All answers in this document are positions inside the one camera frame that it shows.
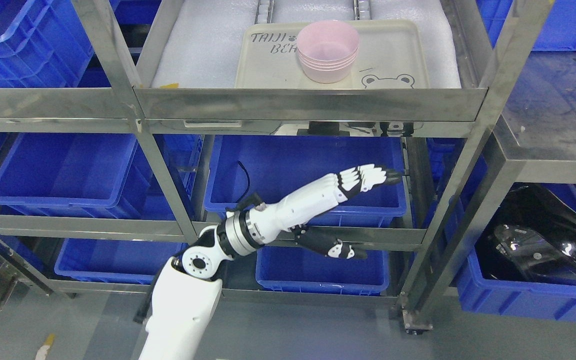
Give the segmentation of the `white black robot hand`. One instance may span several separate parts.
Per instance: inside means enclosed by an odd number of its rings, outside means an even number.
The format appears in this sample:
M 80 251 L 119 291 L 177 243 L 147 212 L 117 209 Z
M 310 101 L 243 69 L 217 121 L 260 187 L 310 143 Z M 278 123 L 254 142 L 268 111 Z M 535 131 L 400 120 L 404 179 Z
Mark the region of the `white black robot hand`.
M 356 250 L 334 235 L 311 233 L 307 223 L 360 193 L 400 182 L 402 174 L 392 168 L 373 163 L 359 165 L 323 175 L 286 195 L 278 203 L 266 205 L 264 210 L 250 210 L 249 219 L 261 244 L 272 243 L 280 232 L 285 231 L 293 234 L 295 244 L 319 255 L 363 260 L 367 258 L 365 250 Z

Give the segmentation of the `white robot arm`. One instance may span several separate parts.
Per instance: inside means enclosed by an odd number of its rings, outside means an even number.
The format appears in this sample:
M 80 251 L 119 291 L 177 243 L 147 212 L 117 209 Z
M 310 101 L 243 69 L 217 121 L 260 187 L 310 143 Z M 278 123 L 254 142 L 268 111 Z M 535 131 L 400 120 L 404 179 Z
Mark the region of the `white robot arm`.
M 223 262 L 251 255 L 291 224 L 275 204 L 234 211 L 163 265 L 151 290 L 141 360 L 192 360 L 217 308 Z

